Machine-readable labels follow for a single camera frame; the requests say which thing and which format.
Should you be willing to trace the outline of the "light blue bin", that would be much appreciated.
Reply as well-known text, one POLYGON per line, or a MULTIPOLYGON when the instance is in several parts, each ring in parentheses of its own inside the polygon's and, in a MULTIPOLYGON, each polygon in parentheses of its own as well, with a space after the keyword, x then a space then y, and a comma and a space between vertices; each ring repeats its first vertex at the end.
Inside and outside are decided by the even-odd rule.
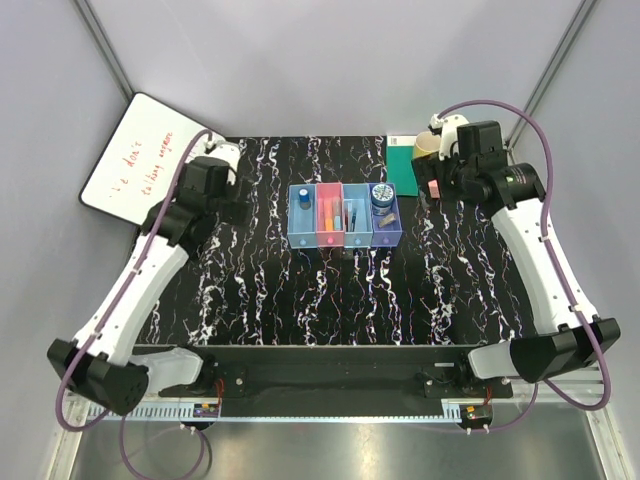
POLYGON ((288 191, 287 238, 292 249, 309 249, 318 246, 316 239, 316 189, 314 184, 293 184, 288 191), (307 188, 312 206, 302 210, 298 191, 307 188))
POLYGON ((343 210, 345 200, 355 200, 358 205, 356 232, 345 231, 346 249, 368 248, 373 238, 370 190, 366 183, 343 184, 343 210))

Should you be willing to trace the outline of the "orange highlighter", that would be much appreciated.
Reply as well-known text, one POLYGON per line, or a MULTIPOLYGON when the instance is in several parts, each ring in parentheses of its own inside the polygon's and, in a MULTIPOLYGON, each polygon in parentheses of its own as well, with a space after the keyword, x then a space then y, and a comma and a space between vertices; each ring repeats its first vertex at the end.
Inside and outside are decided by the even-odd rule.
POLYGON ((333 201, 330 198, 323 200, 323 227, 325 231, 334 230, 333 201))

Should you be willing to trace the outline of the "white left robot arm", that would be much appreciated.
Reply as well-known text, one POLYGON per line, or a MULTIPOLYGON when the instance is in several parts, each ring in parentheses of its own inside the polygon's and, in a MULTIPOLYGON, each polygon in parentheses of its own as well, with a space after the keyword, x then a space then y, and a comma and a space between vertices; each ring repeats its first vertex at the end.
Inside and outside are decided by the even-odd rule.
POLYGON ((196 347, 134 354, 160 296, 220 223, 248 216, 251 183, 236 174, 240 154, 222 145, 182 166, 170 197, 141 225, 132 255, 94 316, 70 341, 56 339, 47 357, 64 389, 116 415, 147 394, 184 387, 203 396, 215 386, 215 359, 196 347))

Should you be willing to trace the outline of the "purple plastic bin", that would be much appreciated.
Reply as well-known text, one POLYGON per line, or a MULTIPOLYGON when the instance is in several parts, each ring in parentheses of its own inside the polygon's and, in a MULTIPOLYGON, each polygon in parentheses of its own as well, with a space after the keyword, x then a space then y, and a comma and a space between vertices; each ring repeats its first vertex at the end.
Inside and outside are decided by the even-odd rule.
MULTIPOLYGON (((377 183, 368 184, 369 190, 370 190, 370 200, 371 200, 371 188, 374 184, 377 184, 377 183)), ((395 213, 398 216, 398 219, 391 225, 388 225, 384 228, 379 228, 378 222, 389 213, 384 216, 376 216, 372 213, 372 205, 371 205, 371 220, 372 220, 372 227, 373 227, 373 238, 371 242, 372 247, 381 247, 381 248, 396 247, 399 244, 399 241, 403 235, 403 227, 401 223, 401 216, 399 211, 395 185, 392 183, 387 183, 387 184, 390 184, 393 187, 394 193, 395 193, 395 198, 389 213, 395 213)))

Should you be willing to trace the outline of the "blue grey highlighter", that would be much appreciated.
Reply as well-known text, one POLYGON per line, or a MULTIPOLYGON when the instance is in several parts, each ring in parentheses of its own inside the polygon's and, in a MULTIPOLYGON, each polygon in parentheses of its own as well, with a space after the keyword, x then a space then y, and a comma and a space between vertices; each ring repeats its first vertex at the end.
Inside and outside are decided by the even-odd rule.
POLYGON ((342 231, 343 230, 343 209, 342 209, 342 202, 339 197, 334 197, 332 199, 332 217, 333 217, 333 230, 342 231))

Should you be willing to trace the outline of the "small beige eraser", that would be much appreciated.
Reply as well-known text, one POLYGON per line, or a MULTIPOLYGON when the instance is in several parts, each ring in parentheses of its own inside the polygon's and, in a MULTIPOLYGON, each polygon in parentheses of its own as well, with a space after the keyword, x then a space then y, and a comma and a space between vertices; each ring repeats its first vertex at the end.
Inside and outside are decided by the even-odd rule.
POLYGON ((397 219, 398 219, 398 216, 395 213, 389 213, 378 222, 378 227, 384 228, 394 223, 397 219))

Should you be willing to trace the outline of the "blue cleaning gel jar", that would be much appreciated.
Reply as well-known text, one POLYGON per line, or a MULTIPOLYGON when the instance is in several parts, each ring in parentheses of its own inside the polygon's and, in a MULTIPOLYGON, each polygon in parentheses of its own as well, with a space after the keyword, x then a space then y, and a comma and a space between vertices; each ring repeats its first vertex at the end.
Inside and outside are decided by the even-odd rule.
POLYGON ((372 213, 384 216, 391 210, 395 198, 394 189, 390 184, 377 183, 371 188, 372 213))

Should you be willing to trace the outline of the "pink plastic bin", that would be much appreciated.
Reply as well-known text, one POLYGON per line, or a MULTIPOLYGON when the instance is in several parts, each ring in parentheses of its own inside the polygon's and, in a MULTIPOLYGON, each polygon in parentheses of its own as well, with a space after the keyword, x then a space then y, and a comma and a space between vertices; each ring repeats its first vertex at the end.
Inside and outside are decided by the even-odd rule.
POLYGON ((325 231, 323 227, 323 200, 325 198, 339 197, 343 209, 343 185, 336 183, 319 183, 316 185, 316 239, 319 247, 342 247, 345 240, 344 211, 343 230, 325 231))

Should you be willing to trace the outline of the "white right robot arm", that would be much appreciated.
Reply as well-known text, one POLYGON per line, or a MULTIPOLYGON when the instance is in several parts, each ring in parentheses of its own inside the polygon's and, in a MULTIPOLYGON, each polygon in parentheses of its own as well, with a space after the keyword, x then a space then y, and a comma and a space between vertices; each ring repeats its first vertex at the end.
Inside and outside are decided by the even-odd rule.
POLYGON ((471 350, 454 371, 457 390, 472 397, 493 378, 536 383, 593 365, 594 349, 607 351, 620 328, 598 314, 573 274, 543 213, 546 192, 535 168, 509 163, 496 121, 451 115, 432 119, 429 129, 438 150, 412 161, 422 195, 464 201, 492 223, 524 284, 535 327, 532 336, 471 350))

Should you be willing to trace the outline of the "blue round stamp bottle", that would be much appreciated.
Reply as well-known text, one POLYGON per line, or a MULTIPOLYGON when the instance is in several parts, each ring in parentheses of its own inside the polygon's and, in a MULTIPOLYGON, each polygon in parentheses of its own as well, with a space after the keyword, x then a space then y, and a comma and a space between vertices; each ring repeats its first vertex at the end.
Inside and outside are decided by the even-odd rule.
POLYGON ((302 210, 308 210, 312 206, 311 197, 307 188, 301 188, 298 191, 299 206, 302 210))

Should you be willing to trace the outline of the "green cutting mat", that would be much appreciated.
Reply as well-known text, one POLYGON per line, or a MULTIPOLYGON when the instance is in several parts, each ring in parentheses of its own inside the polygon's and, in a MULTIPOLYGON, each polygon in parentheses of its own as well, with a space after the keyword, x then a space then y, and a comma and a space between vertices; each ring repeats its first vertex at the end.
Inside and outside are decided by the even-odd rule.
POLYGON ((419 195, 411 165, 415 139, 415 135, 386 137, 387 182, 395 185, 398 196, 417 197, 419 195))

